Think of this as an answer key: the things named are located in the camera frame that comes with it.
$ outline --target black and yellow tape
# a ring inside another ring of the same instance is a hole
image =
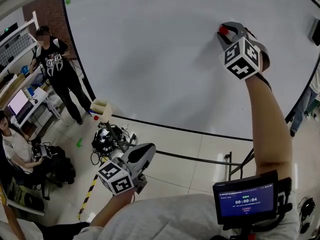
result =
[[[106,158],[102,158],[102,162],[101,162],[101,164],[100,164],[99,167],[103,166],[106,161],[107,161]],[[80,211],[79,211],[79,213],[78,213],[78,219],[79,219],[79,221],[81,221],[81,220],[80,220],[81,214],[84,212],[84,209],[85,209],[85,207],[86,207],[86,205],[87,205],[87,202],[88,202],[88,200],[89,200],[89,197],[90,197],[90,195],[91,195],[91,192],[92,192],[92,190],[94,189],[94,187],[95,187],[95,185],[96,185],[96,183],[97,183],[97,179],[98,179],[98,174],[96,174],[96,175],[94,176],[93,181],[92,181],[92,183],[91,183],[91,186],[90,186],[90,188],[89,188],[89,191],[88,191],[88,193],[86,194],[86,198],[84,199],[83,204],[82,204],[82,207],[81,207],[81,209],[80,209]]]

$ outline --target whiteboard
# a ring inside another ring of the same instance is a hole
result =
[[[284,116],[319,56],[311,0],[70,0],[65,15],[90,86],[115,115],[213,135],[252,139],[245,82],[219,61],[221,23],[242,23],[267,47],[264,77]]]

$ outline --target green object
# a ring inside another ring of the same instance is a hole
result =
[[[76,146],[77,146],[78,148],[81,148],[81,142],[82,142],[82,138],[80,138],[80,139],[78,140],[78,142],[76,143]]]

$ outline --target whiteboard frame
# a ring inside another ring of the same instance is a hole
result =
[[[317,0],[311,0],[311,1],[320,9],[320,3]],[[79,66],[81,68],[81,71],[83,72],[83,76],[85,77],[85,79],[87,81],[87,84],[85,84],[85,87],[86,87],[86,89],[87,89],[87,91],[89,93],[90,98],[92,100],[94,100],[96,98],[96,96],[94,94],[94,91],[93,91],[90,83],[89,83],[89,80],[87,78],[86,72],[85,72],[85,70],[84,70],[84,68],[82,66],[82,63],[81,63],[81,60],[80,60],[80,57],[79,57],[79,54],[78,54],[78,51],[77,51],[77,47],[76,47],[76,44],[75,44],[75,41],[74,41],[74,38],[73,38],[73,35],[72,35],[72,32],[71,32],[65,0],[62,0],[62,5],[63,5],[62,6],[63,7],[63,14],[64,14],[65,22],[66,22],[66,25],[67,25],[67,28],[68,28],[68,31],[69,31],[70,39],[71,39],[71,42],[72,42],[72,45],[73,45],[73,49],[74,49],[75,55],[77,57],[77,60],[79,62]],[[318,55],[318,59],[317,59],[317,61],[315,63],[315,66],[314,66],[313,72],[312,72],[312,74],[310,76],[310,79],[307,82],[307,85],[305,86],[302,94],[300,95],[300,97],[296,101],[296,103],[293,106],[293,108],[291,109],[291,111],[285,117],[285,122],[286,123],[288,123],[290,121],[290,119],[294,116],[295,109],[296,109],[298,103],[300,102],[300,100],[302,99],[303,95],[307,91],[307,89],[308,89],[308,87],[309,87],[309,85],[311,83],[311,80],[314,77],[314,74],[315,74],[315,72],[317,70],[319,62],[320,62],[320,53]],[[252,139],[249,139],[249,138],[240,138],[240,137],[233,137],[233,136],[227,136],[227,135],[214,134],[214,133],[209,133],[209,132],[202,132],[202,131],[196,131],[196,130],[183,129],[183,128],[178,128],[178,127],[169,126],[169,125],[163,125],[163,124],[158,124],[158,123],[153,123],[153,122],[147,122],[147,121],[132,119],[132,118],[129,118],[129,117],[124,117],[124,116],[115,115],[115,114],[113,114],[112,116],[115,117],[115,118],[121,118],[121,119],[130,120],[130,121],[134,121],[134,122],[138,122],[138,123],[143,123],[143,124],[148,124],[148,125],[158,126],[158,127],[164,127],[164,128],[169,128],[169,129],[178,130],[178,131],[185,131],[185,132],[189,132],[189,133],[209,135],[209,136],[215,136],[215,137],[221,137],[221,138],[227,138],[227,139],[234,139],[234,140],[241,140],[241,141],[248,141],[248,142],[252,142],[253,141]]]

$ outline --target brick wall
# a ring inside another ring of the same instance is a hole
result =
[[[65,20],[62,0],[35,0],[23,6],[22,11],[25,21],[29,21],[32,18],[32,12],[35,11],[39,26],[48,26],[53,36],[68,45],[71,57],[76,58]],[[31,34],[35,36],[35,25],[32,24],[29,29]]]

